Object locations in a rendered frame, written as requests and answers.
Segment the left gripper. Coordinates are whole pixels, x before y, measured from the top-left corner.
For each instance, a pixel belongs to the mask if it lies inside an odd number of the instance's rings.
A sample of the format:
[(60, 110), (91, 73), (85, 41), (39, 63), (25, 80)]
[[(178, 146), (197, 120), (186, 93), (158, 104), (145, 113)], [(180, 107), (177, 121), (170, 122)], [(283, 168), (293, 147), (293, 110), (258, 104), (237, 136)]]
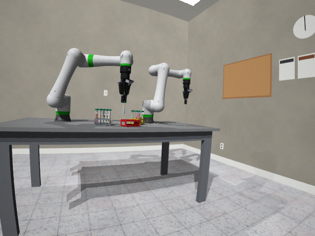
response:
[(189, 84), (184, 84), (184, 91), (183, 91), (183, 96), (184, 96), (184, 99), (185, 99), (185, 102), (184, 104), (187, 104), (187, 98), (189, 97)]

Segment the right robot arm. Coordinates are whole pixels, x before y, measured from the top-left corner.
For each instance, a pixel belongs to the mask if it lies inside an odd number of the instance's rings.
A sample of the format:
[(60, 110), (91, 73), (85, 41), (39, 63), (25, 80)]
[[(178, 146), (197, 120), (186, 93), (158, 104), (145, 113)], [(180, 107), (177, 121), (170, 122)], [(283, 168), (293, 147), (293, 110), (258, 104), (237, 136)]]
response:
[(61, 72), (47, 96), (50, 107), (56, 108), (55, 121), (71, 121), (71, 97), (65, 94), (69, 81), (76, 67), (120, 66), (120, 73), (131, 73), (133, 55), (130, 51), (123, 51), (120, 56), (87, 55), (77, 48), (68, 51)]

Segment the red rack with round wells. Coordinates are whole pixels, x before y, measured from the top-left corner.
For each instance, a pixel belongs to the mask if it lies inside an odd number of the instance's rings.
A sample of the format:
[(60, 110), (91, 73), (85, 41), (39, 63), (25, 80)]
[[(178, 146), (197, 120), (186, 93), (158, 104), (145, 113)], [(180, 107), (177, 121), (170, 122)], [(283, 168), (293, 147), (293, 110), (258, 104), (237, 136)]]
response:
[[(127, 121), (133, 121), (134, 124), (127, 124)], [(121, 119), (121, 126), (125, 126), (125, 127), (131, 127), (131, 126), (138, 126), (140, 127), (140, 120), (136, 120), (136, 119)]]

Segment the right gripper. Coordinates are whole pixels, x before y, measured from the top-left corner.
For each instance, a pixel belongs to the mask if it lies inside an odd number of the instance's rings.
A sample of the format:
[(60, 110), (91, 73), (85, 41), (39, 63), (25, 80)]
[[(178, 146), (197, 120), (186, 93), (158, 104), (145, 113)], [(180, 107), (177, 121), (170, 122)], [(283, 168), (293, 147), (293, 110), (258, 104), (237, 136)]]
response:
[(129, 79), (129, 76), (129, 73), (121, 73), (121, 81), (118, 82), (119, 93), (121, 94), (121, 103), (123, 103), (124, 101), (126, 102), (126, 97), (129, 94), (131, 84), (125, 81), (125, 79)]

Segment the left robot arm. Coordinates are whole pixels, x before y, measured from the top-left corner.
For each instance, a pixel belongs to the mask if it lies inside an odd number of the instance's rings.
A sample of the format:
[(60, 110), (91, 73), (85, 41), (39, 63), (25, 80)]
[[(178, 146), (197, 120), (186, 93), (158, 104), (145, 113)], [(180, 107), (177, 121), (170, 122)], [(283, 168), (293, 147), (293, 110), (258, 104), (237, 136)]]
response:
[(149, 74), (157, 76), (156, 92), (153, 100), (144, 100), (142, 103), (143, 119), (145, 123), (154, 123), (154, 112), (161, 112), (164, 109), (164, 96), (167, 77), (183, 78), (183, 84), (190, 84), (191, 71), (171, 70), (167, 63), (152, 65), (149, 68)]

